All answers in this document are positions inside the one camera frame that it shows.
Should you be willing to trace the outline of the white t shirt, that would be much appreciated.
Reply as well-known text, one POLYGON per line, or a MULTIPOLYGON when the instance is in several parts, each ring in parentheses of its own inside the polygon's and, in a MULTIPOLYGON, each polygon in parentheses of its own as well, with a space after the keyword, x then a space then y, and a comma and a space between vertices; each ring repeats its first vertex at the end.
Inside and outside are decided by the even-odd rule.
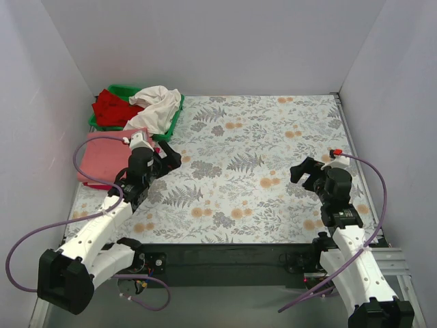
POLYGON ((130 119, 124 130, 146 128, 150 135, 164 135, 171 127, 182 100, 177 90, 168 90, 162 85, 147 87, 129 97, 130 105, 137 105, 143 111, 130 119))

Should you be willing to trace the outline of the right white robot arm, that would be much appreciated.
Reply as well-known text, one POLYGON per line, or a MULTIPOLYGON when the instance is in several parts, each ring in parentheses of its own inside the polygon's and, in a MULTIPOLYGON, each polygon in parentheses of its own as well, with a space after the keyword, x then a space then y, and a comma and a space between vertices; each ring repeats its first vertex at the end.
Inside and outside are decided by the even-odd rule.
POLYGON ((307 157, 290 169, 292 183, 308 176, 303 188, 315 193, 322 203, 321 218, 329 233, 314 240, 309 263, 328 276, 282 309, 323 295, 332 283, 348 309, 349 327, 412 327, 413 306, 401 300, 383 276, 351 202, 352 176, 346 169, 350 156, 333 150, 330 157, 330 163, 307 157))

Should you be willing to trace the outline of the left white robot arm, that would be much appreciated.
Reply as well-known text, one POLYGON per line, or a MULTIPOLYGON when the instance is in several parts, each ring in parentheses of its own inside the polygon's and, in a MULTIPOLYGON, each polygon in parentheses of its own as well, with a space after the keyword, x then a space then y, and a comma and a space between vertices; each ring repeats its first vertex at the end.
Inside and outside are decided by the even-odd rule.
POLYGON ((95 290, 113 277, 138 284, 150 280, 153 260, 141 243, 109 237, 131 218, 147 198, 152 183, 181 166, 181 156, 166 141, 155 150, 146 141, 130 140, 127 166, 111 183, 100 213, 57 250, 46 250, 39 259, 37 295, 72 314, 80 314, 95 290))

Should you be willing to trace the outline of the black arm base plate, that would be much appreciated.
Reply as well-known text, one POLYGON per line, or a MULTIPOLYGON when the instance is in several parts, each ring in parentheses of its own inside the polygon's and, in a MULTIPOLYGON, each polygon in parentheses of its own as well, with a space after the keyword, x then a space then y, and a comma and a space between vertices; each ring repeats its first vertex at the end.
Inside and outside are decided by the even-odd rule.
POLYGON ((142 244, 125 273, 170 287, 310 288, 328 276, 311 244, 142 244))

